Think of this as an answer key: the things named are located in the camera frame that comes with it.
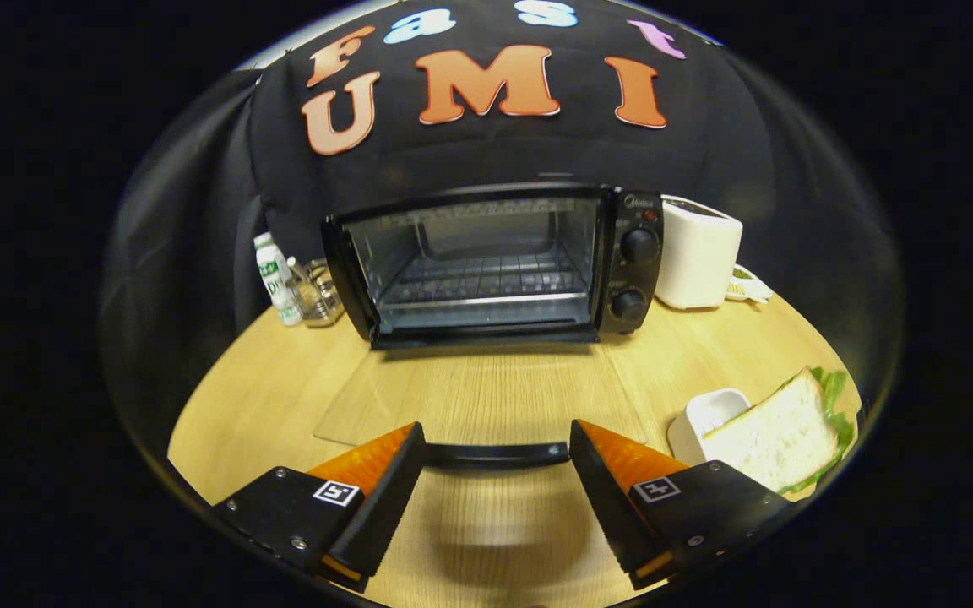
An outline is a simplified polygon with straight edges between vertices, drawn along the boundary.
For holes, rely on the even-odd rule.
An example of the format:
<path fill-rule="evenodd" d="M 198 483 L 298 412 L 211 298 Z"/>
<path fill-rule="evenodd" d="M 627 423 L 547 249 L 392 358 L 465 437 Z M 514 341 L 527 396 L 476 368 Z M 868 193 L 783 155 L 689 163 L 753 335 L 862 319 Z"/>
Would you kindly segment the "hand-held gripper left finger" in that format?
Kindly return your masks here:
<path fill-rule="evenodd" d="M 216 503 L 214 514 L 278 562 L 362 592 L 426 459 L 422 426 L 413 422 L 308 472 L 275 466 Z"/>

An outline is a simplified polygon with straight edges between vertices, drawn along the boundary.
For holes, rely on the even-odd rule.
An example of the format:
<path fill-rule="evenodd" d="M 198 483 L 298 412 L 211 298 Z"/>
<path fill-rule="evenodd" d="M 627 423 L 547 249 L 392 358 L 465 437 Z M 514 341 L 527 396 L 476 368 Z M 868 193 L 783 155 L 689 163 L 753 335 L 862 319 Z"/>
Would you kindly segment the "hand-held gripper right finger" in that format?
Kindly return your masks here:
<path fill-rule="evenodd" d="M 580 419 L 571 424 L 570 458 L 637 591 L 703 576 L 794 513 L 791 501 L 725 462 L 686 465 Z"/>

